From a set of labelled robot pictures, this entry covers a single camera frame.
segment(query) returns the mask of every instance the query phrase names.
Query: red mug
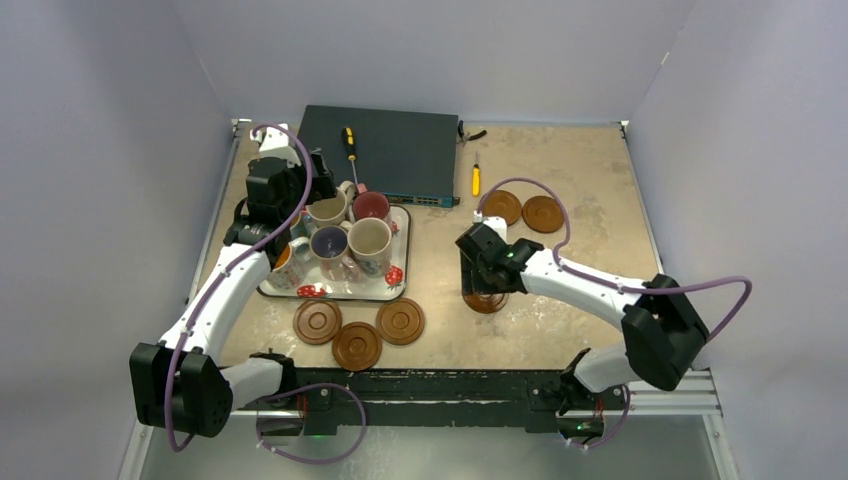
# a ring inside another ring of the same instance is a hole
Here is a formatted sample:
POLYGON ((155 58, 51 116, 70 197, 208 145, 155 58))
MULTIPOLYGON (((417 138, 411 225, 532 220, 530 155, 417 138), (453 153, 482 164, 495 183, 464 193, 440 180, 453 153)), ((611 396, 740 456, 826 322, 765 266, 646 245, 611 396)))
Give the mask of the red mug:
POLYGON ((391 228, 392 217, 390 212, 391 206, 389 205, 389 199, 382 193, 361 193, 353 201, 353 216, 356 220, 362 220, 363 218, 379 218, 386 222, 386 225, 391 228))

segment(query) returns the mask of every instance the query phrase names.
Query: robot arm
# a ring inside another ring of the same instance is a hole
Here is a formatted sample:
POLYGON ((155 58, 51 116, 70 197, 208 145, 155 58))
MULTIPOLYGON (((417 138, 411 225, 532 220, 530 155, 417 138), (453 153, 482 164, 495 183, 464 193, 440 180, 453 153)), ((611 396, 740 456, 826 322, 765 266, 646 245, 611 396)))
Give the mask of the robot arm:
POLYGON ((539 243, 520 239, 510 245, 505 238, 503 219, 491 217, 474 224, 457 240, 463 294, 522 292, 555 298, 605 320, 624 336, 624 343, 584 350, 572 361, 563 372, 568 386, 562 392, 563 409, 630 381, 644 380, 666 391, 677 387, 707 342, 706 326, 685 295, 620 291, 623 286, 677 286, 672 278, 625 278, 563 260, 573 269, 619 285, 609 288, 562 269, 554 263, 551 250, 539 243))
MULTIPOLYGON (((214 437, 231 411, 249 402, 294 388, 294 364, 284 355, 255 354, 246 362, 218 368, 224 342, 250 296, 277 262, 291 233, 283 232, 264 248, 248 254, 217 287, 219 273, 237 257, 252 250, 287 219, 305 190, 306 171, 297 153, 274 140, 273 148, 260 148, 263 156, 248 165, 247 198, 239 203, 233 224, 224 239, 215 272, 198 292, 179 320, 155 345, 140 343, 130 356, 130 375, 136 413, 141 423, 165 426, 165 386, 168 367, 183 333, 185 345, 178 352, 177 376, 173 379, 171 411, 175 431, 214 437), (247 214, 242 213, 246 205, 247 214), (215 288, 191 330, 186 328, 200 299, 215 288)), ((307 204, 336 195, 332 172, 320 154, 311 155, 314 166, 307 204)))

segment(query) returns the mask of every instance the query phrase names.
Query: purple cup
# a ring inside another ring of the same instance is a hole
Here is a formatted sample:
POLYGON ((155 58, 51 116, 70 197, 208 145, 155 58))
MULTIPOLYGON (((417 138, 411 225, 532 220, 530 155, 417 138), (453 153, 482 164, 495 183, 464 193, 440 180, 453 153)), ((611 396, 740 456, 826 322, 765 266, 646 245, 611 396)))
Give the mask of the purple cup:
POLYGON ((336 225, 319 228, 312 234, 309 248, 328 280, 355 282, 359 279, 360 270, 350 255, 347 231, 343 228, 336 225))
POLYGON ((321 227, 312 235, 309 246, 318 258, 338 257, 347 250, 347 232, 336 226, 321 227))

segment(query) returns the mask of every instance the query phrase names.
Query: brown coaster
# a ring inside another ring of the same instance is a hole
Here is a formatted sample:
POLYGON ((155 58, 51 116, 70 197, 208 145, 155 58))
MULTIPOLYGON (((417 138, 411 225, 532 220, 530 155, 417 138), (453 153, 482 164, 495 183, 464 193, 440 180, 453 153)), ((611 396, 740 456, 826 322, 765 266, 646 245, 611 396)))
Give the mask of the brown coaster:
POLYGON ((382 351, 380 334, 367 323, 349 323, 333 339, 333 357, 339 366, 351 372, 373 367, 382 351))
POLYGON ((471 310, 477 313, 495 313, 506 306, 509 300, 508 293, 496 293, 494 295, 463 295, 462 299, 471 310))
POLYGON ((553 233, 562 227, 562 211, 556 201, 544 195, 527 200, 522 209, 524 223, 539 233, 553 233))
POLYGON ((308 300, 294 312, 294 333, 310 345, 329 342, 341 326, 342 311, 335 302, 308 300))
POLYGON ((392 345, 409 345, 424 331, 424 311, 408 298, 387 303, 377 312, 377 331, 392 345))
POLYGON ((521 218, 521 201, 506 190, 495 190, 483 204, 483 216, 501 217, 512 225, 521 218))

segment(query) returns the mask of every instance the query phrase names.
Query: screwdriver handle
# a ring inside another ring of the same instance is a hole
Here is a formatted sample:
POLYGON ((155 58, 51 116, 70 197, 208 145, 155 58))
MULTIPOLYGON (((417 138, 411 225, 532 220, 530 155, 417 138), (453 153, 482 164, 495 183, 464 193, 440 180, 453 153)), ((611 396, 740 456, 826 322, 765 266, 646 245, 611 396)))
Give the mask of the screwdriver handle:
POLYGON ((471 171, 471 195, 480 195, 480 166, 476 163, 471 171))
POLYGON ((353 139, 353 129, 345 127, 342 129, 342 143, 345 146, 347 159, 351 162, 356 160, 356 141, 353 139))

